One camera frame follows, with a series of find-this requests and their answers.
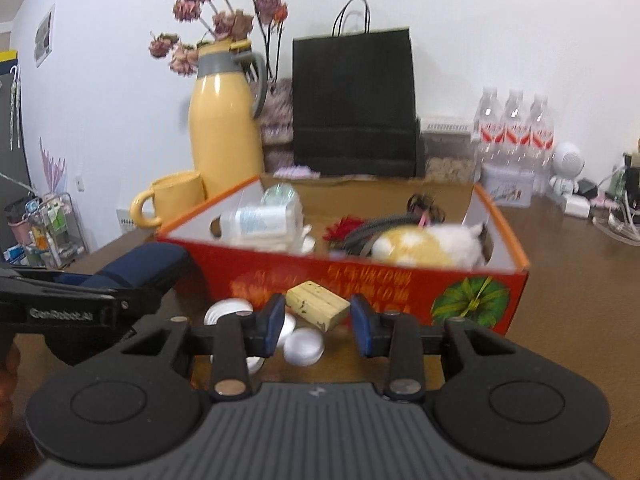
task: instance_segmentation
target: yellow thermos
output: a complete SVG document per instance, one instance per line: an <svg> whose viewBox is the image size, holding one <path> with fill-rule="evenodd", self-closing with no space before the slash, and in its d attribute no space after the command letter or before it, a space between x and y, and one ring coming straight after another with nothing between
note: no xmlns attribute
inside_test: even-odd
<svg viewBox="0 0 640 480"><path fill-rule="evenodd" d="M191 153L212 198L264 171L256 119L267 95L267 69L261 54L239 49L250 41L217 41L198 51L198 79L189 106ZM241 63L257 68L257 99Z"/></svg>

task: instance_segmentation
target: human hand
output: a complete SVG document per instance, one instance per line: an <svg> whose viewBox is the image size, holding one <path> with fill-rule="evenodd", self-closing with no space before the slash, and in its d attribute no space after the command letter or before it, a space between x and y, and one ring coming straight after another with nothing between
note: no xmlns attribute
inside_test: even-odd
<svg viewBox="0 0 640 480"><path fill-rule="evenodd" d="M18 384L18 366L20 365L20 351L14 344L6 357L6 362L0 366L0 444L4 442L11 427L11 416L14 404L11 396Z"/></svg>

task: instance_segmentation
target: white robot figurine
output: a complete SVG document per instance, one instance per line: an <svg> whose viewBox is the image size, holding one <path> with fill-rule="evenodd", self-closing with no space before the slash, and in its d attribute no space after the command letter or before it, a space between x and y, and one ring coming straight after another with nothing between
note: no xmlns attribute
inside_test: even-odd
<svg viewBox="0 0 640 480"><path fill-rule="evenodd" d="M584 159L580 150L571 142L558 144L554 152L554 172L549 185L558 196L571 196L578 191L577 177L584 169Z"/></svg>

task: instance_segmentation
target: white wall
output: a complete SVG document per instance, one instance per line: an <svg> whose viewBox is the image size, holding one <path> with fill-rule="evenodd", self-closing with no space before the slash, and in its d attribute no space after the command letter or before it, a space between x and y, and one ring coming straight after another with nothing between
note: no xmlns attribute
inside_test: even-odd
<svg viewBox="0 0 640 480"><path fill-rule="evenodd" d="M9 50L9 44L11 43L11 33L5 32L0 34L0 52Z"/></svg>
<svg viewBox="0 0 640 480"><path fill-rule="evenodd" d="M149 30L193 42L174 0L25 0L14 20L31 175L44 187L38 138L66 156L71 189L94 244L119 234L115 212L149 181L191 167L187 111L193 80L147 53ZM232 0L250 9L250 0ZM326 33L346 0L287 0L290 39ZM56 4L53 53L36 69L33 36ZM640 0L370 0L372 27L409 25L418 110L472 116L481 88L549 95L557 137L577 142L586 176L606 175L640 136ZM356 18L349 23L356 27ZM259 33L254 33L258 42Z"/></svg>

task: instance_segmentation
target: pink basket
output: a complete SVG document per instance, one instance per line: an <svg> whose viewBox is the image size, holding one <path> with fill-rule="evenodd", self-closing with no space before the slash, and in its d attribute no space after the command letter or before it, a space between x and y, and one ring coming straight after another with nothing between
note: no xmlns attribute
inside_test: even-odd
<svg viewBox="0 0 640 480"><path fill-rule="evenodd" d="M9 223L9 227L11 228L11 231L14 232L15 241L19 244L29 245L31 243L31 239L29 238L31 226L26 220L18 222L17 224Z"/></svg>

